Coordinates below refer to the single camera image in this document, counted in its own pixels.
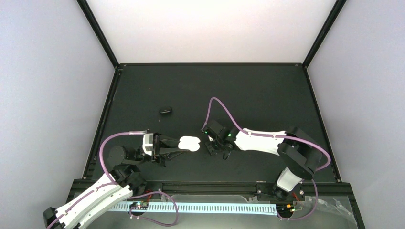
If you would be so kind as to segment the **white charging case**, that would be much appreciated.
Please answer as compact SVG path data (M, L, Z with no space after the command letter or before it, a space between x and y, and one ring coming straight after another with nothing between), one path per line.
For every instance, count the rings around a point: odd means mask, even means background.
M200 139L195 136L182 136L179 139L178 148L196 152L200 149Z

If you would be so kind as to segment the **black charging case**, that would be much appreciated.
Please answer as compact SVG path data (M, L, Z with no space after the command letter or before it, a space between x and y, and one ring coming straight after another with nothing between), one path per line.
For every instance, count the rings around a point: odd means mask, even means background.
M172 108L170 106L162 107L159 109L159 113L161 115L167 115L167 114L170 114L171 112L172 112Z

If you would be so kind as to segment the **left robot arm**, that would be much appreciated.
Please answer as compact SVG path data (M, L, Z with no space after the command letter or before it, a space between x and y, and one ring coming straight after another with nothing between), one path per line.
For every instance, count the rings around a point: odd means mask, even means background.
M141 136L142 146L135 152L128 152L126 149L114 152L112 156L117 159L110 161L111 168L108 169L104 160L105 145L115 137L126 135ZM145 192L147 182L141 176L138 165L143 162L162 164L166 154L195 152L199 148L200 139L194 136L174 139L149 131L129 131L107 137L99 149L99 161L104 172L101 178L63 206L45 210L43 219L46 228L85 229L119 202L147 198L154 194L166 197L178 214L178 205L170 195L162 191Z

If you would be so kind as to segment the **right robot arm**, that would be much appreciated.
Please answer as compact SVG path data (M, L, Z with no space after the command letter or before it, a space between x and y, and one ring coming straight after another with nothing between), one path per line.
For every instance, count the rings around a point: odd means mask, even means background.
M226 128L215 120L205 123L202 132L209 140L205 143L210 154L222 153L226 160L233 151L260 151L281 158L285 168L272 186L273 196L286 199L304 180L312 180L323 157L312 139L301 129L264 132L247 128Z

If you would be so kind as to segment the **left circuit board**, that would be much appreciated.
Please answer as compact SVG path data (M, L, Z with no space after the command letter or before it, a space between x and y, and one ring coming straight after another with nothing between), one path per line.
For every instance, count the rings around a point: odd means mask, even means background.
M129 206L129 211L146 211L149 207L149 202L133 202Z

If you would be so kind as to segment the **circuit board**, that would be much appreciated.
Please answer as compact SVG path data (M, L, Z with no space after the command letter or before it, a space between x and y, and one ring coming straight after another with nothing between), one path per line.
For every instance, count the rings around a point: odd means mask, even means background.
M129 211L146 211L149 207L149 202L133 202L129 206Z
M295 212L295 211L300 211L303 209L303 207L297 207L296 205L293 204L286 204L286 205L277 205L276 206L277 212Z

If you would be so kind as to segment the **right circuit board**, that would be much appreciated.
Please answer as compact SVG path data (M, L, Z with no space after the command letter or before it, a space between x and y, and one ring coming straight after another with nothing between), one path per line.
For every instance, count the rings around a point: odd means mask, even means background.
M303 207L297 207L296 205L293 204L286 204L286 205L277 205L276 206L277 212L295 212L295 211L300 211L303 209Z

